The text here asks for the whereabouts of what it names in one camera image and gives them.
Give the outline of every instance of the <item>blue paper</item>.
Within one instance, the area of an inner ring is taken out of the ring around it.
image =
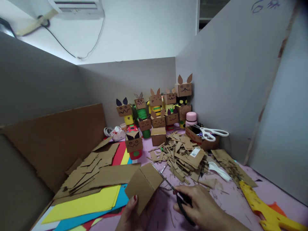
[[[132,164],[132,162],[133,161],[131,160],[131,158],[129,158],[127,164]],[[82,225],[82,224],[84,224],[84,223],[86,223],[90,220],[98,218],[98,217],[100,217],[100,216],[102,216],[106,213],[109,213],[113,210],[116,210],[118,208],[121,208],[121,207],[127,205],[129,199],[126,196],[126,193],[124,191],[126,186],[127,186],[127,184],[123,184],[121,186],[118,198],[117,198],[116,203],[115,203],[115,206],[111,210],[104,211],[104,212],[85,214],[85,215],[82,215],[82,216],[79,216],[79,217],[74,217],[74,218],[62,220],[62,221],[60,221],[59,225],[57,226],[57,228],[54,231],[66,231],[66,230],[75,228],[75,227]]]

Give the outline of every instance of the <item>pink water bottle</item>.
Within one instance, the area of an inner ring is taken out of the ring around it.
[[[185,126],[193,126],[197,124],[197,113],[187,112]]]

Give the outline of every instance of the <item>scissors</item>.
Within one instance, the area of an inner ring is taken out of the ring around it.
[[[210,141],[210,142],[216,141],[215,136],[213,136],[212,134],[223,136],[223,137],[229,136],[229,133],[224,130],[210,129],[210,128],[205,128],[205,127],[200,127],[198,125],[195,125],[195,127],[199,128],[200,131],[202,132],[202,139]]]
[[[161,177],[167,182],[167,184],[171,187],[171,189],[173,190],[173,192],[175,193],[176,195],[176,201],[177,201],[177,204],[179,205],[179,208],[182,212],[182,214],[184,215],[184,217],[186,218],[186,220],[188,221],[189,224],[191,224],[192,226],[195,226],[196,224],[189,218],[189,216],[187,215],[187,213],[185,212],[184,208],[183,208],[183,205],[182,204],[189,204],[191,207],[192,207],[192,200],[189,196],[185,195],[184,193],[181,193],[181,192],[178,192],[173,186],[172,184],[169,183],[169,181],[167,181],[167,179],[163,176],[163,174],[158,171],[159,174],[161,175]]]

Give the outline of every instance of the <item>black scissors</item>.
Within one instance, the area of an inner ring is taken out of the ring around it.
[[[161,175],[161,177],[168,183],[168,185],[171,187],[171,189],[174,191],[175,195],[176,195],[176,201],[177,204],[179,205],[179,208],[182,212],[182,214],[184,215],[184,217],[186,218],[186,220],[188,221],[189,224],[191,224],[192,226],[195,226],[196,224],[189,218],[189,216],[187,215],[187,213],[185,212],[182,204],[189,204],[192,207],[192,200],[190,199],[189,196],[185,195],[184,193],[178,192],[170,183],[169,181],[167,181],[167,179],[163,176],[163,174],[158,171],[159,174]]]

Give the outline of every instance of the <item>yellow craft paper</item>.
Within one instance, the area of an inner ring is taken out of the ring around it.
[[[110,210],[116,203],[120,187],[120,185],[105,187],[98,193],[55,205],[42,224]]]

